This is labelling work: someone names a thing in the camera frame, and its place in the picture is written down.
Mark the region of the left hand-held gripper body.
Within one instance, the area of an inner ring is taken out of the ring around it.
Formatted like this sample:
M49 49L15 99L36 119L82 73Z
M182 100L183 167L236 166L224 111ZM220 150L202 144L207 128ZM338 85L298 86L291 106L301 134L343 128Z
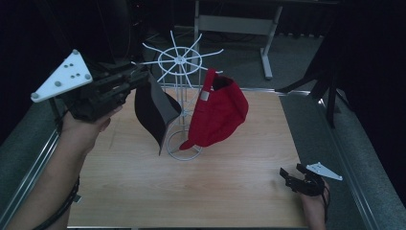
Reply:
M35 103L61 98L75 119L96 121L125 103L125 84L135 81L127 71L135 64L108 69L85 58L78 50L62 61L31 94Z

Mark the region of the dark computer tower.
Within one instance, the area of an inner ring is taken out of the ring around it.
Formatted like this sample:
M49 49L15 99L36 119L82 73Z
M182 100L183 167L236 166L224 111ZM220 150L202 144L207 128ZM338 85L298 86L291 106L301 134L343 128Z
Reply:
M146 40L149 15L144 0L127 0L130 18L130 59L139 61L143 59L143 43Z

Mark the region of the person's left hand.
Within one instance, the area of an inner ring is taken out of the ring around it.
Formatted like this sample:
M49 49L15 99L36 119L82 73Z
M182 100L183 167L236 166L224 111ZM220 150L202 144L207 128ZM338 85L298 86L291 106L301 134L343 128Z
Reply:
M121 111L122 108L119 105L95 122L76 120L68 112L63 119L58 145L74 155L86 155L95 146L99 134L109 126L111 117Z

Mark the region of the gray sun visor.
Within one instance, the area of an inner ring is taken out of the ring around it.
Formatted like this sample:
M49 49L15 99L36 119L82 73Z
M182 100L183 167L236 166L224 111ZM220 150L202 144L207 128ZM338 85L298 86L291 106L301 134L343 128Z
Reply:
M180 103L166 93L148 73L147 82L136 89L134 106L136 117L156 140L158 154L161 154L169 125L182 112Z

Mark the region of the red baseball cap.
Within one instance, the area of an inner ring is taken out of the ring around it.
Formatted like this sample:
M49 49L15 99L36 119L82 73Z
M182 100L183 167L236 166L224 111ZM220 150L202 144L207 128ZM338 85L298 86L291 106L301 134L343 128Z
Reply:
M188 139L179 149L205 148L227 139L245 122L248 109L237 83L209 69L192 114Z

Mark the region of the metal floor rail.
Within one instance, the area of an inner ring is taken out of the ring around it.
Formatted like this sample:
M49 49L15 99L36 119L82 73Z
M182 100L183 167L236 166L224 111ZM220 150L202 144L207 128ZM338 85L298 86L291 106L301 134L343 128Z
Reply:
M0 148L0 230L33 188L37 177L51 157L58 140L54 129L50 133L15 134Z
M342 175L350 188L351 195L364 222L364 225L367 230L378 230L378 224L372 213L371 206L366 200L360 183L357 180L356 174L350 166L350 161L338 136L337 129L332 127L326 120L327 104L323 99L316 100L316 104L319 114L324 118L324 122L327 125L327 132L329 133L330 138L333 140L334 147L337 151L337 161L340 164Z

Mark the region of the white metal desk frame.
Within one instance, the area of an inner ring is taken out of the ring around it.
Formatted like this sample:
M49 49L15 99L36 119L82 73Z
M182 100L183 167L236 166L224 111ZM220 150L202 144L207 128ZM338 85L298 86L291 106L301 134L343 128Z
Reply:
M259 50L263 74L267 80L273 79L269 51L278 28L280 17L286 6L314 6L334 7L339 0L192 0L194 2L194 47L199 49L201 32L217 32L247 35L265 35L265 45ZM275 12L271 19L259 19L255 17L236 17L223 15L207 15L200 11L202 2L232 3L248 6L273 6Z

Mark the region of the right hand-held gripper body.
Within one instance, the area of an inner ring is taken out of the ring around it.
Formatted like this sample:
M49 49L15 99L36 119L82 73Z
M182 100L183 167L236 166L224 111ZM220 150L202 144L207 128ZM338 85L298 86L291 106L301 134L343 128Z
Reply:
M311 174L304 174L304 180L299 181L298 192L306 196L318 196L324 192L324 177L336 179L339 181L343 180L343 177L341 175L333 172L332 170L324 166L321 162L304 166L311 171Z

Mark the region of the person's right hand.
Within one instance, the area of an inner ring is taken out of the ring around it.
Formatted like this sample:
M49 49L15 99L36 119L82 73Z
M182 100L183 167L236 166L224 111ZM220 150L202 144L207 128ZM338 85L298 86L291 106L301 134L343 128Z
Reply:
M329 185L325 181L324 193L317 196L300 194L304 218L309 230L327 230L327 209L330 203Z

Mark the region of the white wire display rack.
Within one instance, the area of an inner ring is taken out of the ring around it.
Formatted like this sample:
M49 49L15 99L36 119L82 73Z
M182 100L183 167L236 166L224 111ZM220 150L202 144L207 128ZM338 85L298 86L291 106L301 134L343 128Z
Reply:
M181 150L180 147L189 134L193 110L203 86L202 72L208 70L204 65L204 58L217 56L223 52L223 49L200 54L199 41L202 34L190 46L178 45L173 33L170 33L170 37L171 47L165 50L144 42L143 46L153 51L156 57L151 61L141 62L141 65L156 65L161 69L157 82L165 92L172 93L181 106L179 117L169 125L164 140L164 152L176 160L191 161L201 154L203 148L193 146L190 149Z

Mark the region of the black tripod stand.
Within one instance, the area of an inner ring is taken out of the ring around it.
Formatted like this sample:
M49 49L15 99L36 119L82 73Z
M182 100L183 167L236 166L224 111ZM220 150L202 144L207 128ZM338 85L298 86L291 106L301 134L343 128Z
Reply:
M339 65L337 63L324 65L319 68L316 68L315 66L309 67L306 70L303 78L285 87L276 89L276 92L287 94L302 85L305 85L311 81L316 81L315 85L310 91L310 96L314 100L321 100L323 96L327 94L326 119L328 124L332 128L335 128L334 109L337 96L338 75Z

